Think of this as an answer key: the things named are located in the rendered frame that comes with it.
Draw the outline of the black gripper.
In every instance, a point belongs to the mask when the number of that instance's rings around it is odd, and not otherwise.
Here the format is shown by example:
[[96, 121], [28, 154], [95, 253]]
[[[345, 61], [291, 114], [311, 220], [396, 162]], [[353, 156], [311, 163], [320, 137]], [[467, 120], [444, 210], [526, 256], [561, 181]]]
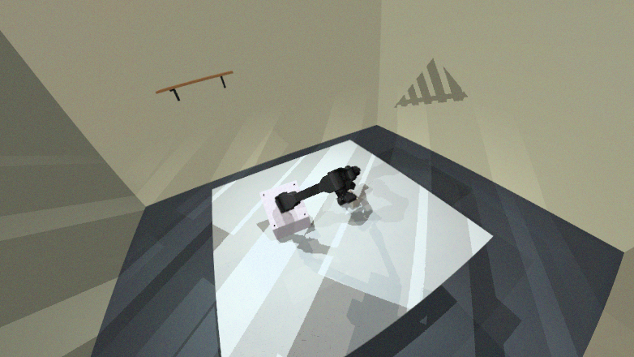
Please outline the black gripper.
[[[343, 194], [343, 196], [342, 196], [342, 194]], [[347, 188], [342, 190], [342, 191], [337, 192], [336, 195], [338, 196], [338, 198], [341, 197], [341, 200], [342, 200], [343, 204], [345, 202], [347, 202], [349, 204], [349, 203], [354, 202], [355, 200], [357, 200], [357, 197], [353, 193], [350, 193], [349, 191], [347, 191]]]

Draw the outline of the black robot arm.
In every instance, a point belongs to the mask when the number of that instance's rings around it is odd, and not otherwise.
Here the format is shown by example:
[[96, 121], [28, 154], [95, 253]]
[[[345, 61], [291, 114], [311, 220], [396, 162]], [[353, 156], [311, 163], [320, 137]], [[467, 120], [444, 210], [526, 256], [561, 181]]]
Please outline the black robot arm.
[[347, 188], [354, 190], [356, 184], [353, 182], [360, 175], [361, 169], [358, 166], [346, 166], [328, 172], [322, 177], [319, 183], [308, 187], [300, 192], [282, 192], [275, 197], [276, 204], [281, 213], [286, 213], [301, 203], [301, 200], [315, 196], [321, 192], [339, 192]]

